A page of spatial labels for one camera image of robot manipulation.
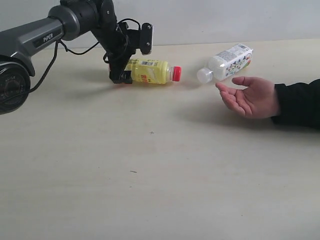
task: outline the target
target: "white plastic bottle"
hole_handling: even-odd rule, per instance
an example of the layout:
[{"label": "white plastic bottle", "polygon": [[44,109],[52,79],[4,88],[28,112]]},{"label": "white plastic bottle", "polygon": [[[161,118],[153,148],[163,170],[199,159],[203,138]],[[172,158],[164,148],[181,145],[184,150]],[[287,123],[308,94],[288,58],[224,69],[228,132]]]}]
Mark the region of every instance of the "white plastic bottle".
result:
[{"label": "white plastic bottle", "polygon": [[251,62],[252,53],[250,47],[237,44],[211,57],[207,66],[197,72],[197,78],[203,84],[209,83],[214,78],[222,81],[246,68]]}]

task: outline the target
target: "piper robot arm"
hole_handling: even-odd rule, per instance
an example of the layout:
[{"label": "piper robot arm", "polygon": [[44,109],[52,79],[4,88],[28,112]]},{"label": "piper robot arm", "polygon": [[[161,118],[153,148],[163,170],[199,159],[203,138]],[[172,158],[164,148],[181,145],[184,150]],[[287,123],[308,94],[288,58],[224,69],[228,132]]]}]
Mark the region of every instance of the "piper robot arm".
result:
[{"label": "piper robot arm", "polygon": [[[126,21],[137,23],[138,29],[129,29]],[[112,0],[60,0],[46,18],[0,32],[0,114],[17,110],[39,87],[57,57],[58,44],[69,51],[62,40],[72,41],[87,32],[104,48],[112,82],[131,84],[131,73],[125,68],[136,49],[143,55],[151,53],[153,26],[141,26],[130,18],[118,22]],[[54,57],[31,89],[30,77],[36,75],[31,57],[53,43]]]}]

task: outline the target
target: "bottle label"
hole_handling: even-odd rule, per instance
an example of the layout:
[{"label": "bottle label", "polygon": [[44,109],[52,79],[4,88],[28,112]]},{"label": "bottle label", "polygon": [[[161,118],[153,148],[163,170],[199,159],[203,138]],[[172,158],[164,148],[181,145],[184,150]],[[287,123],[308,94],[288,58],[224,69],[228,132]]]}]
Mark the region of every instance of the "bottle label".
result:
[{"label": "bottle label", "polygon": [[168,63],[153,59],[130,59],[125,71],[131,70],[135,82],[165,84],[167,82]]},{"label": "bottle label", "polygon": [[253,50],[243,44],[237,44],[234,47],[222,51],[214,58],[225,65],[225,77],[229,77],[246,68],[252,59]]}]

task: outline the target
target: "hand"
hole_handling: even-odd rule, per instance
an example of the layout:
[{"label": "hand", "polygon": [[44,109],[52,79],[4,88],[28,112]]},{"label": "hand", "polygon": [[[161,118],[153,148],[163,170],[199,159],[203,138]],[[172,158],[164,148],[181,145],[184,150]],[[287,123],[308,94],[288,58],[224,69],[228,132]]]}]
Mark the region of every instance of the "hand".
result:
[{"label": "hand", "polygon": [[216,84],[225,105],[237,114],[250,119],[266,119],[280,114],[275,84],[259,77],[235,77],[232,82],[244,90]]}]

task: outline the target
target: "yellow plastic bottle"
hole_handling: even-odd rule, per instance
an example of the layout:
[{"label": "yellow plastic bottle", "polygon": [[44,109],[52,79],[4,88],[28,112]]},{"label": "yellow plastic bottle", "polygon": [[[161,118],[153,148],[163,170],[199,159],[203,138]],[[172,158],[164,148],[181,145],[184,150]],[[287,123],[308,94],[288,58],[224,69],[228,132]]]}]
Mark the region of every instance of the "yellow plastic bottle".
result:
[{"label": "yellow plastic bottle", "polygon": [[179,82],[182,68],[170,66],[167,61],[130,59],[125,71],[131,71],[131,78],[135,82],[166,84],[169,82]]}]

